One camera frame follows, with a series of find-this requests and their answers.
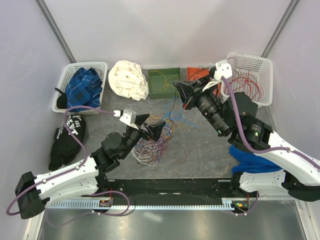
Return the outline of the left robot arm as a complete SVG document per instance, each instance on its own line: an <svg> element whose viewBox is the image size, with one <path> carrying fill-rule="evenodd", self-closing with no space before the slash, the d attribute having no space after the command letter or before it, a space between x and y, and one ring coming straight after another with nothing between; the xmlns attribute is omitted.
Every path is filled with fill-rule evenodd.
<svg viewBox="0 0 320 240"><path fill-rule="evenodd" d="M158 141L166 125L164 120L147 123L149 114L137 115L127 109L119 117L126 125L125 132L109 133L100 148L86 154L83 160L44 174L29 171L20 177L13 202L18 205L21 219L30 219L47 207L74 197L106 196L110 191L106 173L117 168L141 139Z"/></svg>

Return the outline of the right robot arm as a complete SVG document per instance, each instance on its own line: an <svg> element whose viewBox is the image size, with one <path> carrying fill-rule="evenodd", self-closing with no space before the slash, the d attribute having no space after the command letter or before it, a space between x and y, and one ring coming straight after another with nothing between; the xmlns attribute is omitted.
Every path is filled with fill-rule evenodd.
<svg viewBox="0 0 320 240"><path fill-rule="evenodd" d="M222 102L213 94L208 76L197 81L173 83L183 108L197 108L220 137L244 152L262 157L280 167L264 173L241 170L232 175L229 191L235 197L245 192L289 195L305 202L320 199L320 161L285 141L271 126L256 117L258 105L245 93L230 93Z"/></svg>

